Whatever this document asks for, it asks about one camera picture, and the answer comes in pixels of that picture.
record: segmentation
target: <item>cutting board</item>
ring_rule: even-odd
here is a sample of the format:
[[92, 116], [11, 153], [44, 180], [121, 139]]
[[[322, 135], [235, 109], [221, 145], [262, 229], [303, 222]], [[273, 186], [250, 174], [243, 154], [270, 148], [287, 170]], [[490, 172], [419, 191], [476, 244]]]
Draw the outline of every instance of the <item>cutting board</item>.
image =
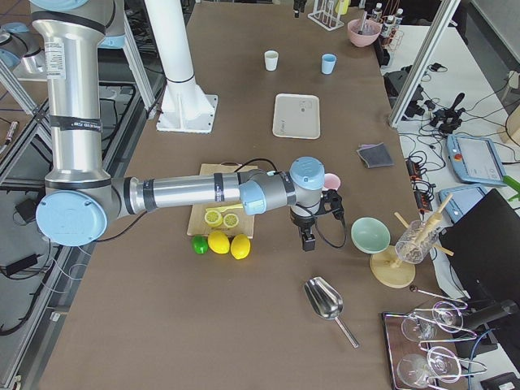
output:
[[[202, 164], [200, 175], [213, 175], [214, 173], [232, 173], [237, 168], [238, 166], [235, 165], [230, 166], [221, 164]], [[249, 171], [251, 169], [257, 169], [257, 167], [253, 165], [248, 165], [243, 167], [241, 171]], [[229, 206], [235, 205], [236, 203], [239, 203], [239, 201], [221, 201], [218, 203], [214, 202], [192, 206], [192, 213], [189, 216], [188, 222], [188, 236], [207, 236], [214, 230], [220, 230], [224, 232], [228, 237], [234, 237], [239, 234], [245, 234], [248, 238], [253, 238], [254, 216], [247, 215], [244, 212], [244, 209], [231, 209], [222, 213], [223, 216], [228, 213], [234, 213], [238, 216], [239, 223], [238, 225], [232, 228], [227, 228], [223, 224], [218, 227], [209, 227], [208, 224], [204, 222], [204, 214], [206, 213], [206, 208]]]

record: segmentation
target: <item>black monitor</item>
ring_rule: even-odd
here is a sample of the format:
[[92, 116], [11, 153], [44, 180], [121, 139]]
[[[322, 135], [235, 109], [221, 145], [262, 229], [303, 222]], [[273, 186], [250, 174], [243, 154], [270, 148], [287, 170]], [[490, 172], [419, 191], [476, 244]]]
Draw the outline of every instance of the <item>black monitor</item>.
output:
[[[510, 299], [520, 306], [520, 217], [498, 191], [492, 189], [440, 242], [455, 253], [449, 261], [471, 301]], [[520, 314], [488, 325], [520, 370]]]

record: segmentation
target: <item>blue cup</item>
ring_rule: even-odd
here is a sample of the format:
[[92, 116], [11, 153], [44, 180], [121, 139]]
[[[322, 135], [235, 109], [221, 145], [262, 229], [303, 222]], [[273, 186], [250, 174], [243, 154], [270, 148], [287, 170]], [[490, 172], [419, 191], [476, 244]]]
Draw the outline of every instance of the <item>blue cup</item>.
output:
[[330, 75], [336, 65], [336, 56], [334, 54], [322, 55], [322, 73], [324, 75]]

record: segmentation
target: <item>green bowl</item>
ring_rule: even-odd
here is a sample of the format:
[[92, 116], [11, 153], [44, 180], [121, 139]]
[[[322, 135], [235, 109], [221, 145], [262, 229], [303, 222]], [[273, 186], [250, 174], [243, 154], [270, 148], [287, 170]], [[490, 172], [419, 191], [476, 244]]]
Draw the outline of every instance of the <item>green bowl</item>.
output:
[[358, 219], [352, 225], [350, 236], [356, 248], [366, 254], [378, 254], [390, 245], [388, 228], [375, 218]]

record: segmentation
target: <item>lime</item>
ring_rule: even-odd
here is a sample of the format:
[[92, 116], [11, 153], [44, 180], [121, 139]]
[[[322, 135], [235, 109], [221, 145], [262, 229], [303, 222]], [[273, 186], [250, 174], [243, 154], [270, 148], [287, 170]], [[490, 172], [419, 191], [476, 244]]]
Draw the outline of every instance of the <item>lime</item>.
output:
[[247, 258], [251, 251], [251, 241], [245, 234], [239, 234], [231, 243], [231, 254], [236, 260]]
[[237, 226], [238, 221], [239, 221], [238, 215], [236, 215], [234, 213], [229, 213], [229, 214], [224, 215], [223, 223], [224, 223], [224, 226], [228, 229], [231, 229], [231, 228], [234, 228], [235, 226]]
[[210, 249], [214, 251], [216, 254], [226, 254], [229, 252], [229, 239], [223, 232], [220, 230], [215, 230], [211, 232], [208, 236], [208, 245]]
[[220, 214], [217, 210], [208, 210], [204, 214], [204, 222], [206, 222], [212, 228], [220, 226], [222, 221], [222, 214]]
[[208, 241], [203, 236], [194, 236], [192, 238], [192, 248], [196, 254], [205, 254], [208, 251]]

